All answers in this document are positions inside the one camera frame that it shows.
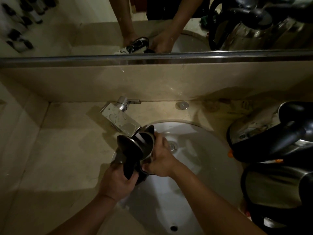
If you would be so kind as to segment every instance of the chrome faucet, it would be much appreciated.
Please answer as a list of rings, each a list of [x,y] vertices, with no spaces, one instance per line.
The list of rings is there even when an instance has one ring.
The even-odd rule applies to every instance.
[[[113,127],[131,138],[139,132],[141,125],[125,113],[130,104],[141,104],[141,101],[120,96],[115,104],[108,104],[100,113],[111,122]]]

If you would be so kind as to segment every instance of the forearm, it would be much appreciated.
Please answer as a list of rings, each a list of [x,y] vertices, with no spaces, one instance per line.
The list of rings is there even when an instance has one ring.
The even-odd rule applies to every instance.
[[[178,38],[178,36],[182,33],[184,27],[202,2],[203,0],[181,1],[176,15],[170,23],[170,26],[168,26],[167,28],[167,30],[171,32],[173,38]]]
[[[109,0],[119,23],[122,36],[125,37],[135,32],[132,21],[128,0]]]
[[[171,177],[182,190],[206,234],[265,234],[236,208],[208,189],[185,165],[177,166]]]
[[[96,196],[86,207],[54,229],[49,235],[96,234],[106,215],[115,205],[116,202],[112,198]]]

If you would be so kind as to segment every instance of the mirror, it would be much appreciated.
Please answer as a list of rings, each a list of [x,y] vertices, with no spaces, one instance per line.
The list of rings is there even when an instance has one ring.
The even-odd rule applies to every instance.
[[[313,0],[0,0],[0,57],[313,48]]]

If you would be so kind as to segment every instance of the reflected hand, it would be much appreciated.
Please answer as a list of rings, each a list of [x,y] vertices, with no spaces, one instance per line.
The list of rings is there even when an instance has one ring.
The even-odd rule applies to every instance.
[[[112,164],[104,173],[98,195],[112,198],[117,203],[134,189],[138,172],[134,171],[130,180],[124,176],[123,164]]]
[[[124,42],[123,46],[127,47],[128,45],[131,45],[136,39],[138,39],[138,35],[136,33],[130,33],[128,35],[123,36]]]
[[[156,53],[170,53],[172,52],[176,39],[177,38],[172,37],[172,35],[165,30],[153,39],[150,48]]]
[[[143,164],[142,169],[157,176],[172,177],[173,170],[182,163],[169,151],[167,139],[157,132],[154,134],[156,136],[156,142],[153,148],[152,162],[149,164]]]

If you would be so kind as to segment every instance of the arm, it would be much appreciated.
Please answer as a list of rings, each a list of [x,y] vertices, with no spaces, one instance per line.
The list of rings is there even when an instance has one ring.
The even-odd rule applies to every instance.
[[[72,218],[54,229],[49,235],[90,235],[96,234],[116,203],[125,198],[135,187],[138,173],[130,180],[124,177],[123,165],[110,166],[101,181],[97,196]]]
[[[206,234],[266,235],[242,213],[212,190],[179,162],[168,150],[168,142],[156,133],[153,162],[143,169],[158,176],[171,177],[182,190]]]
[[[185,25],[202,2],[203,0],[182,0],[170,25],[154,38],[151,49],[156,53],[170,53]]]
[[[130,45],[138,36],[131,21],[128,0],[109,0],[124,38],[124,46]]]

